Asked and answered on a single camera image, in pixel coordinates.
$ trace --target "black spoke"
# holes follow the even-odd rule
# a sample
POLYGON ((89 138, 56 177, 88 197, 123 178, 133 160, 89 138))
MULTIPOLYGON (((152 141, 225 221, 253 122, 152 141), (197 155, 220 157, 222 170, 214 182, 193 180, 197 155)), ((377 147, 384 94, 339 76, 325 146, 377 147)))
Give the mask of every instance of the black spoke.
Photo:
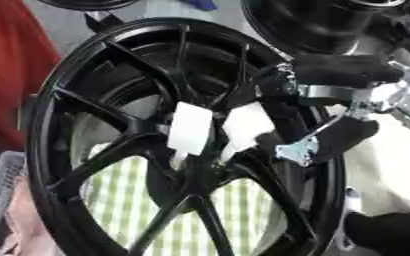
POLYGON ((239 88, 244 86, 247 83, 247 54, 250 51, 250 45, 245 44, 241 46, 241 55, 239 56, 239 66, 238 72, 236 74, 236 81, 234 84, 230 86, 223 94, 219 95, 213 103, 211 104, 212 107, 218 106, 223 104, 224 101, 234 92, 236 92, 239 88))
POLYGON ((142 235, 129 249, 128 255, 143 255, 154 239, 165 229, 165 227, 180 213, 187 196, 180 192, 166 205, 164 205, 142 235))
MULTIPOLYGON (((179 51, 181 54, 181 57, 179 58, 180 62, 182 62, 181 58, 184 58, 186 55, 186 34, 187 30, 185 29, 185 32, 182 32, 182 38, 185 38, 185 42, 183 43, 185 47, 183 50, 179 51)), ((196 103, 196 94, 188 85, 183 69, 179 71, 180 69, 175 68, 168 72, 117 42, 109 41, 107 45, 110 49, 117 51, 117 56, 129 62, 129 64, 143 72, 146 76, 158 81, 157 86, 159 87, 163 99, 171 99, 170 95, 175 95, 175 98, 173 99, 174 102, 184 101, 196 103)))
POLYGON ((210 198, 195 198, 194 206, 208 230, 219 255, 235 255, 216 207, 210 198))
POLYGON ((185 69, 186 53, 188 51, 188 33, 189 26, 182 26, 180 29, 180 45, 177 53, 176 68, 179 70, 185 69))
POLYGON ((170 95, 178 95, 178 90, 166 70, 117 42, 108 41, 107 45, 110 49, 116 51, 119 58, 128 62, 149 78, 154 78, 162 98, 173 107, 173 101, 176 101, 176 99, 172 99, 170 95))
POLYGON ((173 86, 173 83, 166 70, 160 68, 156 64, 145 59, 143 56, 140 56, 117 42, 109 41, 107 42, 107 45, 111 49, 116 50, 119 56, 127 60, 133 67, 143 72, 145 75, 154 77, 156 80, 159 80, 166 85, 173 86))
POLYGON ((166 137, 148 140, 139 155, 148 160, 148 168, 155 169, 176 184, 178 173, 170 165, 174 151, 166 146, 166 137))
POLYGON ((143 134, 161 132, 166 134, 168 132, 169 127, 165 125, 131 116, 121 110, 91 99, 87 99, 62 88, 56 88, 55 91, 58 97, 70 104, 72 110, 92 114, 93 116, 112 125, 122 133, 127 132, 130 134, 143 134))
POLYGON ((88 159, 85 163, 68 173, 67 176, 49 186, 61 199, 68 200, 76 197, 82 184, 95 173, 103 170, 131 154, 131 148, 138 148, 138 141, 142 136, 121 135, 104 150, 88 159))
POLYGON ((56 87, 55 89, 56 97, 67 103, 70 108, 68 111, 82 111, 103 120, 104 122, 110 124, 117 130, 124 132, 127 130, 129 125, 129 116, 124 112, 121 112, 115 108, 102 104, 100 102, 87 99, 80 96, 74 92, 67 91, 63 88, 56 87))
POLYGON ((237 163, 227 166, 220 176, 219 182, 216 184, 216 187, 214 187, 212 191, 224 187, 235 180, 249 178, 246 172, 242 172, 241 169, 242 168, 237 163))
POLYGON ((251 168, 245 168, 250 178, 256 181, 281 207, 288 218, 287 233, 297 240, 315 241, 316 235, 308 219, 295 202, 292 195, 287 190, 272 166, 267 166, 257 157, 249 156, 251 162, 255 164, 251 168))

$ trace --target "white foam block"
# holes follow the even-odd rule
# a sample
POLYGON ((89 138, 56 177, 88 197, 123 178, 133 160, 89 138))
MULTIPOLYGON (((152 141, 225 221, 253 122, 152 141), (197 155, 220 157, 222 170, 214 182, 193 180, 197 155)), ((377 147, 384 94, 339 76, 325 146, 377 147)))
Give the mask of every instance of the white foam block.
POLYGON ((212 121, 211 110, 179 102, 169 131, 168 147, 178 151, 178 155, 202 154, 212 121))
POLYGON ((221 157, 223 161, 227 161, 234 153, 256 146, 256 137, 272 132, 275 125, 261 104, 254 102, 233 109, 223 129, 230 140, 221 157))

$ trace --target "wheel rim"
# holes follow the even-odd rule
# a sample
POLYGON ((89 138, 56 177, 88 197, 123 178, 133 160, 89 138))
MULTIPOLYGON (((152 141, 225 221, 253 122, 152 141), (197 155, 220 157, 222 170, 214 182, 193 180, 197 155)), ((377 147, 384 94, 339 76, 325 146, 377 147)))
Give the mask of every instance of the wheel rim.
POLYGON ((264 39, 297 55, 347 54, 376 13, 403 2, 243 0, 242 5, 247 20, 264 39))
POLYGON ((39 0, 59 8, 77 11, 105 11, 118 9, 138 0, 39 0))
MULTIPOLYGON (((263 153, 252 150, 239 156, 229 167, 236 170, 232 172, 236 175, 210 177, 210 173, 216 173, 210 159, 219 151, 219 144, 225 142, 218 139, 220 135, 217 132, 215 143, 211 143, 210 150, 207 151, 209 154, 188 160, 188 168, 182 174, 184 178, 179 179, 176 173, 169 171, 169 157, 166 156, 170 153, 163 147, 166 136, 157 129, 157 125, 169 122, 165 117, 179 100, 204 106, 213 104, 216 112, 225 113, 226 110, 216 103, 215 99, 220 98, 219 95, 225 94, 230 86, 243 82, 256 70, 280 61, 281 58, 269 48, 239 32, 189 19, 148 19, 125 24, 92 38, 66 58, 48 78, 36 103, 27 153, 31 190, 36 206, 48 230, 67 255, 141 255, 157 231, 166 225, 164 220, 172 217, 172 210, 184 210, 183 203, 202 217, 219 254, 233 255, 222 225, 216 217, 215 208, 209 200, 209 193, 224 183, 243 177, 256 181, 265 189, 283 209, 288 220, 286 233, 265 250, 263 255, 279 252, 298 255, 303 251, 312 252, 312 255, 321 254, 338 226, 343 209, 345 177, 342 159, 306 170, 313 174, 311 176, 315 186, 311 206, 307 214, 304 214, 298 206, 299 202, 293 199, 263 153), (174 53, 170 69, 161 68, 160 63, 148 60, 150 54, 144 54, 146 50, 153 52, 151 47, 163 48, 166 45, 178 49, 174 53), (183 71, 186 56, 194 55, 194 52, 201 52, 202 56, 205 53, 221 62, 230 60, 236 71, 232 77, 234 84, 220 86, 220 83, 207 83, 206 86, 192 87, 188 80, 194 79, 194 75, 185 75, 183 71), (121 104, 119 101, 123 98, 116 97, 116 93, 107 94, 106 91, 110 91, 110 88, 92 90, 91 86, 83 87, 80 78, 98 70, 106 62, 111 62, 112 65, 130 63, 143 71, 145 77, 150 78, 150 83, 146 81, 146 85, 133 85, 130 94, 134 99, 160 94, 164 111, 157 111, 148 120, 135 117, 129 119, 128 115, 123 115, 114 108, 121 104), (68 171, 72 169, 70 152, 66 147, 55 145, 60 145, 60 141, 69 144, 67 134, 71 134, 70 129, 74 123, 72 114, 77 111, 106 121, 119 130, 121 136, 106 149, 106 153, 102 152, 75 170, 68 171), (130 249, 131 253, 127 254, 127 250, 114 242, 92 218, 79 196, 79 189, 86 179, 102 167, 130 155, 140 155, 154 162, 159 167, 157 171, 163 173, 167 180, 171 179, 173 186, 180 186, 181 190, 169 200, 163 201, 162 204, 165 205, 151 223, 149 232, 141 236, 130 249), (210 182, 204 185, 202 180, 210 182)), ((118 94, 123 95, 124 91, 119 91, 118 94)), ((262 103, 270 113, 272 108, 278 112, 278 109, 290 107, 272 101, 262 103)), ((300 136, 307 127, 327 118, 320 109, 292 109, 292 117, 285 118, 277 113, 275 115, 279 116, 274 118, 277 128, 289 135, 291 140, 294 136, 300 136)), ((289 168, 294 172, 303 172, 297 167, 289 168)), ((228 174, 227 171, 219 170, 218 173, 228 174)))

